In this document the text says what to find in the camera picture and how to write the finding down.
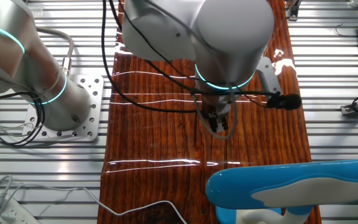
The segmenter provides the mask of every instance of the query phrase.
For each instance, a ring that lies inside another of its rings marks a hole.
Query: blue object
[[[294,215],[309,215],[313,208],[313,205],[289,207],[287,208],[287,211]]]
[[[215,212],[220,224],[236,224],[237,210],[216,206]]]
[[[218,90],[229,90],[229,87],[217,86],[217,85],[213,85],[213,84],[210,83],[210,82],[207,82],[207,81],[205,80],[205,78],[204,78],[204,77],[200,74],[200,72],[198,71],[197,65],[196,65],[196,71],[197,71],[197,74],[198,74],[198,76],[200,77],[200,79],[201,79],[202,81],[206,82],[210,87],[213,87],[213,88],[218,89]],[[234,90],[234,89],[236,89],[236,88],[240,88],[240,87],[244,86],[245,84],[249,83],[249,81],[252,79],[252,77],[254,76],[254,74],[252,74],[251,77],[250,77],[246,82],[244,82],[244,83],[241,84],[241,85],[234,86],[234,87],[232,87],[232,89]]]
[[[65,85],[63,86],[63,88],[62,88],[62,90],[60,91],[60,93],[57,94],[55,97],[53,97],[53,99],[48,100],[48,101],[46,101],[46,102],[43,102],[43,103],[41,103],[41,104],[42,104],[42,105],[45,105],[45,104],[47,104],[47,103],[51,103],[51,102],[53,102],[54,100],[56,100],[56,99],[65,91],[66,85],[67,85],[67,76],[65,75]]]
[[[358,182],[358,160],[226,169],[209,178],[206,195],[211,203],[222,208],[269,208],[251,195],[314,178]],[[303,213],[300,212],[300,208],[291,208],[291,210],[295,213]]]
[[[4,31],[1,28],[0,28],[0,34],[5,35],[5,36],[9,37],[10,39],[12,39],[14,42],[16,42],[19,45],[19,47],[22,49],[23,54],[25,53],[25,50],[24,50],[24,47],[23,47],[22,43],[20,43],[20,41],[17,40],[16,37],[14,37],[12,34],[6,32],[6,31]]]

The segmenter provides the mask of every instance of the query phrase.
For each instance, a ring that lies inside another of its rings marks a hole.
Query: metal mounting plate
[[[98,138],[99,117],[101,112],[101,103],[103,97],[104,79],[102,76],[89,75],[71,75],[73,82],[80,84],[88,91],[91,97],[91,111],[88,117],[77,128],[70,131],[53,131],[46,127],[42,127],[39,135],[33,142],[93,142]],[[29,105],[25,123],[32,123],[37,117],[36,110]],[[25,126],[23,134],[32,131],[31,127]]]

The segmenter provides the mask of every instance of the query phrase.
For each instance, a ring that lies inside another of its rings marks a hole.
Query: electrical outlet
[[[1,218],[0,214],[0,224],[40,224],[15,198],[9,201],[4,212],[11,213],[15,217],[15,220],[12,223],[8,223]]]

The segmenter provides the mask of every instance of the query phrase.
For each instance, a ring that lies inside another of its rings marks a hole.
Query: wooden table surface
[[[275,31],[266,56],[282,70],[278,79],[284,94],[299,94],[294,69],[279,66],[293,61],[283,1],[268,1],[275,15]],[[122,42],[120,35],[117,42]],[[182,78],[165,62],[155,64],[185,85],[195,85],[194,80]],[[185,75],[195,72],[191,61],[176,60],[173,64]],[[195,108],[188,92],[159,75],[120,43],[112,75],[121,90],[139,103],[161,109]],[[249,83],[248,90],[261,90],[257,76]],[[264,97],[251,97],[265,101]],[[222,141],[205,130],[196,114],[144,110],[113,92],[101,176],[101,202],[121,213],[169,200],[187,223],[218,223],[214,205],[209,203],[205,193],[206,182],[215,172],[233,167],[311,162],[302,108],[265,109],[241,97],[237,109],[236,133]],[[98,224],[108,223],[181,221],[173,208],[163,203],[123,217],[111,215],[100,207]],[[321,223],[318,209],[312,211],[308,223]]]

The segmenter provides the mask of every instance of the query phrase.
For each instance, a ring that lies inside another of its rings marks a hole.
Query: cyan led ring
[[[206,81],[205,78],[204,78],[204,77],[200,74],[200,72],[198,71],[197,65],[195,65],[195,66],[196,66],[196,71],[197,71],[198,76],[201,78],[202,81],[204,81],[205,83],[207,83],[210,87],[216,88],[216,89],[218,89],[218,90],[229,90],[229,87],[217,86],[217,85],[214,85],[214,84],[212,84],[212,83]],[[240,87],[244,86],[245,84],[249,83],[249,81],[252,79],[252,77],[254,76],[254,74],[252,74],[251,77],[250,77],[246,82],[244,82],[243,84],[240,84],[240,85],[238,85],[238,86],[234,86],[234,87],[232,87],[232,89],[234,90],[234,89],[236,89],[236,88],[240,88]]]

